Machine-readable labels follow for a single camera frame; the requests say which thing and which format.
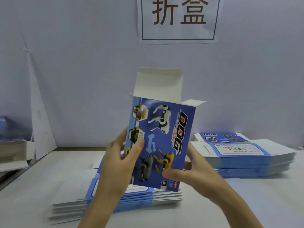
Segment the wall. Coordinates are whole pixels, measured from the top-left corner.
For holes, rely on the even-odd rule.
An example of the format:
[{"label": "wall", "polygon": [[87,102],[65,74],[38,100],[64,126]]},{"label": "wall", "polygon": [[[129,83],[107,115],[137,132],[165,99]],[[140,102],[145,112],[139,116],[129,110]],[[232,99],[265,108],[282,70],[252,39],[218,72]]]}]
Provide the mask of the wall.
[{"label": "wall", "polygon": [[0,114],[20,125],[8,135],[30,137],[32,119],[26,52],[13,0],[0,4]]},{"label": "wall", "polygon": [[113,140],[141,66],[183,70],[193,132],[304,143],[304,0],[225,0],[208,45],[139,44],[136,0],[15,3],[58,146]]}]

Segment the chinese character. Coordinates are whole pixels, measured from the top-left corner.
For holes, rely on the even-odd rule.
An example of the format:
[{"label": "chinese character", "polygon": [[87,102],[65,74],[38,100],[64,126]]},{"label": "chinese character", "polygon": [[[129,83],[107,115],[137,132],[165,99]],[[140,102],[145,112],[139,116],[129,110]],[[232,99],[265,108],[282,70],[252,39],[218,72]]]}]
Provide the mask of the chinese character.
[{"label": "chinese character", "polygon": [[[208,5],[209,2],[204,1],[204,0],[199,0],[199,1],[192,1],[192,0],[187,0],[185,1],[182,5],[186,5],[190,2],[190,4],[196,4],[196,5],[188,5],[187,6],[187,13],[202,13],[203,12],[203,5],[197,5],[200,3],[203,3],[205,5]],[[203,14],[185,14],[184,15],[184,21],[181,22],[181,24],[206,24],[204,22],[204,15]]]},{"label": "chinese character", "polygon": [[[154,1],[153,4],[157,5],[157,9],[152,12],[153,14],[156,14],[156,22],[154,22],[154,25],[157,25],[159,23],[159,12],[163,10],[163,8],[160,8],[159,5],[162,5],[163,2],[157,0],[157,1]],[[173,25],[173,10],[174,10],[175,7],[178,7],[178,5],[168,5],[167,4],[167,0],[165,0],[164,17],[162,19],[161,25],[165,22],[166,15],[167,15],[167,8],[171,8],[171,21],[170,21],[170,25]]]}]

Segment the black border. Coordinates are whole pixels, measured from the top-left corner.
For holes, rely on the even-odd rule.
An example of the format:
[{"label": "black border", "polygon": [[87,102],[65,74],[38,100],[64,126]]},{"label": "black border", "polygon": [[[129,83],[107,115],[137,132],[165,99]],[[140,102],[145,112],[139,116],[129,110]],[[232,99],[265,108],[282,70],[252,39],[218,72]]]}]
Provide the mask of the black border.
[{"label": "black border", "polygon": [[215,30],[216,30],[216,24],[217,24],[217,17],[218,17],[218,10],[219,10],[219,3],[218,3],[218,6],[217,6],[217,13],[216,13],[216,21],[215,21],[215,26],[214,26],[214,33],[213,33],[213,38],[193,38],[193,39],[144,39],[143,38],[143,17],[142,17],[142,0],[141,0],[141,32],[142,32],[142,36],[141,36],[141,38],[142,38],[142,40],[143,41],[160,41],[160,40],[214,40],[214,36],[215,36]]}]

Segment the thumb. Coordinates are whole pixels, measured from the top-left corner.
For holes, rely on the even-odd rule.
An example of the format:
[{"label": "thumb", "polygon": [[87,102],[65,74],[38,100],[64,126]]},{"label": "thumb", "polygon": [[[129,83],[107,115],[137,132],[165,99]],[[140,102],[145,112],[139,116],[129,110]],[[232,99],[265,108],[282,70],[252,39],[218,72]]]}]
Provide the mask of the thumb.
[{"label": "thumb", "polygon": [[181,181],[186,184],[189,184],[189,172],[178,170],[178,169],[164,169],[163,177],[173,180],[173,181]]},{"label": "thumb", "polygon": [[139,138],[135,144],[132,146],[130,153],[127,155],[125,160],[132,165],[135,165],[138,156],[140,155],[143,146],[145,145],[145,140],[143,138]]}]

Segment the person's left hand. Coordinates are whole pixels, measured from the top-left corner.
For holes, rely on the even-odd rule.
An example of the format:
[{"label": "person's left hand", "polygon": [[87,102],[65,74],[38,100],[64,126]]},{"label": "person's left hand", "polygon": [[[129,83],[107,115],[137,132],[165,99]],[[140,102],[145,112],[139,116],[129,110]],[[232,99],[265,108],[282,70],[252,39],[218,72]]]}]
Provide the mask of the person's left hand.
[{"label": "person's left hand", "polygon": [[132,176],[136,160],[143,149],[145,141],[139,138],[132,146],[129,154],[121,160],[120,152],[124,149],[124,141],[127,136],[127,128],[109,143],[103,157],[99,183],[95,193],[96,197],[110,198],[119,201],[125,193]]}]

